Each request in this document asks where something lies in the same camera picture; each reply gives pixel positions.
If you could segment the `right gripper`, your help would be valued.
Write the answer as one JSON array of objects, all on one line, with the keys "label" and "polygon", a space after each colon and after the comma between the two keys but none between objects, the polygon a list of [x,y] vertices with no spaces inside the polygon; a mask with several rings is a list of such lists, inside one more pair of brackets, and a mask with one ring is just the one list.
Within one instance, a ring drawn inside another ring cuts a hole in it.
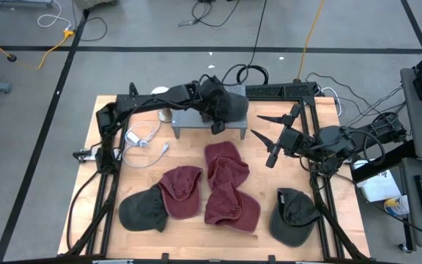
[{"label": "right gripper", "polygon": [[283,114],[281,117],[268,117],[258,115],[258,118],[269,122],[282,124],[283,130],[278,138],[277,144],[271,139],[267,138],[258,131],[251,130],[251,132],[263,142],[267,148],[268,153],[274,153],[278,151],[278,146],[284,150],[286,156],[297,156],[297,153],[301,151],[305,144],[306,136],[304,133],[295,130],[292,125],[294,121],[299,117],[303,107],[300,104],[295,104],[291,108],[289,114]]}]

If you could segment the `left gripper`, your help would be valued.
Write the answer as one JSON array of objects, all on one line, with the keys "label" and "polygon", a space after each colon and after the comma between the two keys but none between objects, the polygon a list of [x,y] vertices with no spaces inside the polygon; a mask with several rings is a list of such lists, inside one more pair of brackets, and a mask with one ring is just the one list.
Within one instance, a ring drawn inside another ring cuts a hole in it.
[{"label": "left gripper", "polygon": [[203,121],[225,121],[229,113],[229,93],[216,76],[210,77],[199,86],[203,101],[196,106]]}]

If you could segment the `dark grey baseball cap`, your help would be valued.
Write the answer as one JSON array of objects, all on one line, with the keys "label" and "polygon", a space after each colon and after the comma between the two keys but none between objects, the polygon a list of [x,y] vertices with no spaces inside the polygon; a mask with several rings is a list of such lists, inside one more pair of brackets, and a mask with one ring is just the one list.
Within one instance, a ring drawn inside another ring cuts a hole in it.
[{"label": "dark grey baseball cap", "polygon": [[302,246],[321,218],[319,211],[309,196],[293,188],[278,188],[276,198],[270,234],[286,246]]},{"label": "dark grey baseball cap", "polygon": [[246,117],[248,107],[246,96],[225,91],[212,102],[212,118],[224,122],[238,122]]},{"label": "dark grey baseball cap", "polygon": [[151,188],[132,194],[122,200],[119,206],[121,225],[129,231],[165,230],[168,213],[166,211],[160,187]]}]

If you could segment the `maroon baseball cap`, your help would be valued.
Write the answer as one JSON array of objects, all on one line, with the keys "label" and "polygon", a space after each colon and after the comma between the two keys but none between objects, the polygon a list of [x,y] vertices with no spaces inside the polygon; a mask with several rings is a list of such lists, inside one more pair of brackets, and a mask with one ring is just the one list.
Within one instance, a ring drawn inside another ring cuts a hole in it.
[{"label": "maroon baseball cap", "polygon": [[212,190],[205,208],[204,222],[253,232],[260,214],[260,204],[252,196],[239,191],[232,182],[228,182]]},{"label": "maroon baseball cap", "polygon": [[229,141],[209,144],[204,148],[207,164],[207,182],[211,190],[231,182],[235,187],[246,181],[250,174],[236,146]]},{"label": "maroon baseball cap", "polygon": [[165,209],[172,218],[189,219],[200,211],[202,172],[196,166],[178,166],[163,174],[158,185]]}]

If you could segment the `grey perforated metal stand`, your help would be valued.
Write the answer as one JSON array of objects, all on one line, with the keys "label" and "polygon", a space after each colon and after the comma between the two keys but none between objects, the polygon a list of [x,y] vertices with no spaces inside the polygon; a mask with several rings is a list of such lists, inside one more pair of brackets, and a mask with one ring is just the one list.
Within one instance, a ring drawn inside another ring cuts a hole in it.
[{"label": "grey perforated metal stand", "polygon": [[[227,92],[233,92],[235,94],[238,95],[245,95],[245,93],[243,93],[245,91],[245,87],[244,86],[237,86],[237,87],[231,87],[231,91],[228,91],[225,87],[224,89]],[[172,110],[172,128],[174,131],[174,135],[175,137],[178,139],[180,136],[180,130],[182,128],[209,128],[211,130],[211,125],[216,122],[216,121],[220,121],[220,120],[210,120],[210,121],[203,121],[203,119],[201,118],[200,113],[196,110],[196,106],[193,106],[191,109],[180,109],[180,110]],[[243,120],[240,120],[238,122],[225,122],[225,127],[226,128],[233,128],[233,129],[240,129],[240,138],[244,139],[245,138],[245,132],[246,129],[248,128],[247,125],[247,115]]]}]

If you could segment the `white mushroom-shaped lamp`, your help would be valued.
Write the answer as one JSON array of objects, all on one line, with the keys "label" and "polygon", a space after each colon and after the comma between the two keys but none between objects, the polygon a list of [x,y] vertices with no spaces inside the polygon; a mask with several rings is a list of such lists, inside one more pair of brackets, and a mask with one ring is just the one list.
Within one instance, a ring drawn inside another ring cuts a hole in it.
[{"label": "white mushroom-shaped lamp", "polygon": [[[161,94],[161,93],[165,93],[165,92],[167,92],[168,90],[169,90],[169,88],[168,88],[168,87],[161,86],[161,87],[156,87],[156,88],[154,88],[154,89],[151,91],[151,93],[152,93],[152,94]],[[172,121],[172,113],[171,113],[171,109],[166,109],[166,108],[164,108],[164,109],[159,109],[159,110],[158,110],[158,119],[159,119],[161,122],[164,122],[164,123],[170,123],[170,122]]]}]

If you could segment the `black beam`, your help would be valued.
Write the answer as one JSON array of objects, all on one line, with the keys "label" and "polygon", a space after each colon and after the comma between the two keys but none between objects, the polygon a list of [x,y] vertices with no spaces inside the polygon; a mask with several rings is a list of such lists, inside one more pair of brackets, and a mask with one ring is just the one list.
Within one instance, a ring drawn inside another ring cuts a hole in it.
[{"label": "black beam", "polygon": [[355,183],[368,180],[370,177],[398,165],[403,158],[416,157],[414,141],[411,139],[386,153],[384,161],[380,165],[364,164],[359,168],[352,170],[352,179]]}]

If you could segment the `white papers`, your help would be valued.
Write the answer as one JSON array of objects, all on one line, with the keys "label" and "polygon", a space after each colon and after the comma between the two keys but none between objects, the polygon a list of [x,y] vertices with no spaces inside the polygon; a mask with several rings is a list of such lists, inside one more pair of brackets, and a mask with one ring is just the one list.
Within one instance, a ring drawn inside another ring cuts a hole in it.
[{"label": "white papers", "polygon": [[389,169],[358,182],[357,187],[369,202],[379,202],[401,196],[399,187]]}]

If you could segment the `wipes canister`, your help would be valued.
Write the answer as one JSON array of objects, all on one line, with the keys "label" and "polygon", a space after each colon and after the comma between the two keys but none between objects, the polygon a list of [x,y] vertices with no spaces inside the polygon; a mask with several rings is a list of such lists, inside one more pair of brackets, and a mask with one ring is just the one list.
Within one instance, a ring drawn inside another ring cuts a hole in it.
[{"label": "wipes canister", "polygon": [[392,216],[405,216],[409,214],[410,208],[407,195],[385,200],[384,209]]}]

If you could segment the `black perforated frame bracket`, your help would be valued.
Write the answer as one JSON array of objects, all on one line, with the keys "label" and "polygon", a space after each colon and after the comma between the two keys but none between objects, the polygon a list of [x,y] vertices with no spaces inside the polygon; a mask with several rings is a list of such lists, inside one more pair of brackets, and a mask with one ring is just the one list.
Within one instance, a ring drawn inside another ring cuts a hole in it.
[{"label": "black perforated frame bracket", "polygon": [[245,88],[246,96],[252,100],[299,100],[313,97],[315,82],[250,85]]}]

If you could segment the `black metal frame rail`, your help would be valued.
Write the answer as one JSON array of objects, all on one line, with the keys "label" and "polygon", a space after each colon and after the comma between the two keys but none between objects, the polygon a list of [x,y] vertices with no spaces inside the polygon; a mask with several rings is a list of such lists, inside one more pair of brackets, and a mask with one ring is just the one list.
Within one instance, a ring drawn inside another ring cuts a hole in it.
[{"label": "black metal frame rail", "polygon": [[[348,258],[344,256],[344,251],[347,251],[352,262],[360,262],[361,260],[367,261],[369,260],[369,257],[365,256],[356,247],[338,223],[330,179],[331,176],[321,176],[319,173],[312,170],[309,172],[309,183],[311,184],[313,191],[314,202],[323,215],[323,219],[319,220],[319,232],[324,260],[333,261],[334,263],[348,260]],[[333,231],[337,257],[330,256],[327,236],[325,234],[325,222],[330,225]]]},{"label": "black metal frame rail", "polygon": [[[115,173],[107,173],[102,169],[98,169],[74,194],[67,214],[65,237],[67,251],[64,253],[64,255],[80,256],[83,249],[86,249],[86,255],[93,255],[97,228],[99,227],[101,221],[105,219],[102,240],[100,243],[100,255],[104,257],[106,256],[114,217],[116,194],[119,186],[119,173],[122,168],[121,163],[121,160],[118,160],[115,163]],[[92,221],[87,226],[82,236],[72,245],[70,242],[70,231],[75,202],[77,198],[79,198],[81,192],[94,180],[97,175],[100,175],[100,182],[98,186],[99,189],[97,190]]]}]

